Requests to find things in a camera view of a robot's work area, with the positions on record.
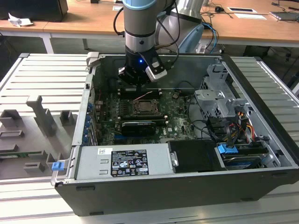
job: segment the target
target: black plastic cover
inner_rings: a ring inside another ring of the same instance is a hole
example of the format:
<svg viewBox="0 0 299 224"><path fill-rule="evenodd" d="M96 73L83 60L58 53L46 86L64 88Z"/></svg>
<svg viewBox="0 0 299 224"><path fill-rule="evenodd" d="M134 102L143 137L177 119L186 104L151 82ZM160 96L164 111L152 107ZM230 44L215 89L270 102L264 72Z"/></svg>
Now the black plastic cover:
<svg viewBox="0 0 299 224"><path fill-rule="evenodd" d="M175 140L168 145L169 150L177 154L176 173L222 170L215 152L216 143L211 140Z"/></svg>

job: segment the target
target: floor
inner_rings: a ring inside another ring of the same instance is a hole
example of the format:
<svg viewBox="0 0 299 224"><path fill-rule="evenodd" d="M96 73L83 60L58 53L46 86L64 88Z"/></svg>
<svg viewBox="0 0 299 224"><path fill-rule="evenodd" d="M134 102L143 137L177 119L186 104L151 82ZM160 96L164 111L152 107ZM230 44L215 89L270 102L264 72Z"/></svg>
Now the floor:
<svg viewBox="0 0 299 224"><path fill-rule="evenodd" d="M55 38L51 40L54 52L59 54L86 54L83 41L81 39ZM41 38L33 37L6 37L0 36L0 79L8 72L14 61L20 53L46 53L46 49ZM101 53L124 53L124 39L119 42L88 40L90 51L99 51ZM217 49L224 49L225 53L231 56L242 56L245 46L241 45L218 45ZM251 55L258 56L263 48L253 47ZM268 55L263 58L264 62L282 78L292 63L299 56L299 50L296 48L273 47L268 50ZM299 72L299 60L293 65L292 69L286 74L284 82L288 82L291 76Z"/></svg>

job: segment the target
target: white paper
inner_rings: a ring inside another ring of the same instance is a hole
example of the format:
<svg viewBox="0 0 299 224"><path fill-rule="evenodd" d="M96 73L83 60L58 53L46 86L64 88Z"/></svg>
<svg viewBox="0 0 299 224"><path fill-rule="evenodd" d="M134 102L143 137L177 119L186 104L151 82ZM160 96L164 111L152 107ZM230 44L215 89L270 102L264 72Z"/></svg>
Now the white paper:
<svg viewBox="0 0 299 224"><path fill-rule="evenodd" d="M27 19L27 18L20 19L20 18L14 17L10 13L8 15L9 15L8 21L10 21L10 23L16 27L33 25L33 23L30 21L30 19Z"/></svg>
<svg viewBox="0 0 299 224"><path fill-rule="evenodd" d="M122 8L122 6L113 6L113 11L120 11L120 9Z"/></svg>
<svg viewBox="0 0 299 224"><path fill-rule="evenodd" d="M239 19L266 20L262 15L235 13Z"/></svg>

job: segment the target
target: white desk leg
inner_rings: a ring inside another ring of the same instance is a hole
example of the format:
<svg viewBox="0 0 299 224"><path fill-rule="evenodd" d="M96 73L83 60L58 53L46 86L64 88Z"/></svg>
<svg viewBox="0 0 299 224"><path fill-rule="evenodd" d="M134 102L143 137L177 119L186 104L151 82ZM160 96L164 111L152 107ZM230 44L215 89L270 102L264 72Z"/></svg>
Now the white desk leg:
<svg viewBox="0 0 299 224"><path fill-rule="evenodd" d="M43 43L45 45L45 48L47 50L48 54L54 54L52 44L51 44L51 35L47 33L43 33L40 35L40 37L43 39Z"/></svg>

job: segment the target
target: barcode sticker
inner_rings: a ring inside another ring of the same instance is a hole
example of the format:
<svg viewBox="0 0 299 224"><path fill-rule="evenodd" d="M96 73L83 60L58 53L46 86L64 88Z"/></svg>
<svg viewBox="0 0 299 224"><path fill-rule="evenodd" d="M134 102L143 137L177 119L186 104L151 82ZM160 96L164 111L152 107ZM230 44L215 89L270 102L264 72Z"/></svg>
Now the barcode sticker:
<svg viewBox="0 0 299 224"><path fill-rule="evenodd" d="M98 148L98 155L111 155L113 148Z"/></svg>

